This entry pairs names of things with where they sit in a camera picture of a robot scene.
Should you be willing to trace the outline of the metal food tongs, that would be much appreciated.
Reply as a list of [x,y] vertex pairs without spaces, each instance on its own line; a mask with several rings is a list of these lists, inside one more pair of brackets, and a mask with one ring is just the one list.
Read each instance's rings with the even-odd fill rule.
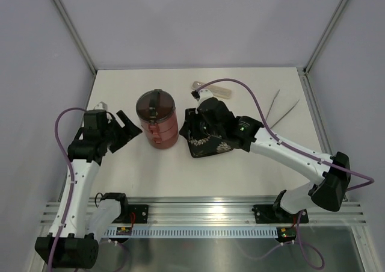
[[273,97],[271,105],[265,116],[270,128],[287,116],[299,103],[300,99],[293,94],[279,89]]

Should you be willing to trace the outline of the pink bowl with handles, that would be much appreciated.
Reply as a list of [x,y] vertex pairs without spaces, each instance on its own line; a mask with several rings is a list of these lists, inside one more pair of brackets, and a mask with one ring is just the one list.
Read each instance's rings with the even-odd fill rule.
[[173,138],[177,134],[177,123],[172,125],[169,124],[157,124],[157,123],[146,123],[143,125],[143,129],[147,138],[150,141],[161,142],[167,141]]

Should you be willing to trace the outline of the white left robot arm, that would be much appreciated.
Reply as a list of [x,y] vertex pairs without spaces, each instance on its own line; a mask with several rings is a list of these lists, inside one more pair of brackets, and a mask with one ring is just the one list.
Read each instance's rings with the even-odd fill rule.
[[83,125],[67,149],[55,135],[67,163],[66,183],[48,234],[35,242],[35,251],[48,271],[91,269],[99,243],[112,224],[127,225],[132,233],[135,224],[147,223],[148,206],[130,204],[124,193],[103,194],[97,210],[87,217],[91,188],[103,157],[120,150],[141,132],[122,110],[112,114],[99,108],[83,111]]

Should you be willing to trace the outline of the grey transparent lid red handles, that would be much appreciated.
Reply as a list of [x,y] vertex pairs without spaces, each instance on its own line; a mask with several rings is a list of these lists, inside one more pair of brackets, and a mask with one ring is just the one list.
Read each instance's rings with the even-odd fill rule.
[[136,103],[138,118],[161,119],[176,111],[175,101],[170,93],[154,89],[144,93]]

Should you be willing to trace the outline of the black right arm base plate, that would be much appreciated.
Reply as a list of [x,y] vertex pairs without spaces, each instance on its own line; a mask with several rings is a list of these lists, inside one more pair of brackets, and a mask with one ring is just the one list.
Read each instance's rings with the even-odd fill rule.
[[304,214],[290,214],[281,208],[274,208],[273,204],[254,205],[251,210],[257,224],[294,224],[299,216],[301,224],[309,222],[307,211]]

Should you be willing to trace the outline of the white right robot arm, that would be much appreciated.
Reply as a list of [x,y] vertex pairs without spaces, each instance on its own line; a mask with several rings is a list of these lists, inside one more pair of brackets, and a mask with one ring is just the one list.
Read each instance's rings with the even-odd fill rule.
[[330,212],[340,210],[351,180],[346,154],[318,153],[279,139],[266,124],[249,116],[234,116],[209,90],[193,94],[198,105],[185,110],[179,131],[193,158],[239,149],[273,159],[309,180],[294,190],[281,191],[271,206],[259,210],[260,214],[284,223],[312,207]]

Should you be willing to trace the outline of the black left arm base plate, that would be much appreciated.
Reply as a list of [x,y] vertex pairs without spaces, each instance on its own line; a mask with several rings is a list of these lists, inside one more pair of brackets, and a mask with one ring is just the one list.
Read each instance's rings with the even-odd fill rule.
[[116,224],[147,224],[149,216],[149,205],[128,204],[120,215],[112,222]]

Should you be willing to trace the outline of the dark pink bowl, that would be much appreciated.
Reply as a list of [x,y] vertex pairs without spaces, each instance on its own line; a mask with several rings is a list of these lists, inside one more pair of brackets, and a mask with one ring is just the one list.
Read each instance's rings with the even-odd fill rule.
[[152,137],[149,139],[149,143],[156,149],[169,149],[176,144],[178,137],[178,135],[174,135],[166,140],[159,137]]

